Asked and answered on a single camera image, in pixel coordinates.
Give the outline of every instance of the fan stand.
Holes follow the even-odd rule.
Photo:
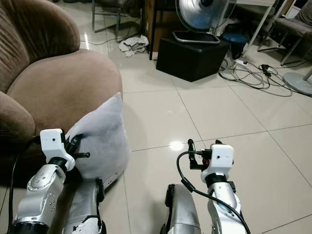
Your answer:
[[[296,91],[312,96],[312,83],[308,81],[310,76],[312,76],[312,70],[305,76],[296,73],[286,73],[283,78],[286,83]]]
[[[174,31],[174,38],[181,43],[200,43],[218,45],[220,39],[214,34],[208,32],[193,32],[193,31]]]

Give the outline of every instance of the crumpled cloth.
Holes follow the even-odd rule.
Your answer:
[[[119,49],[125,53],[126,57],[130,57],[135,53],[143,53],[148,45],[148,39],[146,36],[132,37],[123,40],[119,45]]]
[[[130,149],[122,119],[122,99],[117,93],[96,110],[82,117],[66,134],[66,139],[82,134],[77,149],[90,152],[78,158],[76,167],[82,178],[103,180],[104,188],[116,180],[127,166]]]

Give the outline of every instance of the white rag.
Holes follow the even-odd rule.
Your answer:
[[[148,44],[147,37],[141,35],[141,37],[132,37],[123,40],[118,47],[122,52],[125,53],[126,57],[130,57],[137,52],[143,53]]]

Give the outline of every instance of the black stool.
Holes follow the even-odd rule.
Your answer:
[[[160,39],[156,69],[175,77],[195,81],[218,72],[229,49],[219,45],[180,43],[175,39]]]

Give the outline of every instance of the brown armchair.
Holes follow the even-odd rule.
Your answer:
[[[0,183],[8,184],[15,155],[43,129],[68,131],[117,92],[114,63],[79,49],[71,17],[45,0],[0,1]],[[45,163],[32,143],[17,167],[17,186]]]

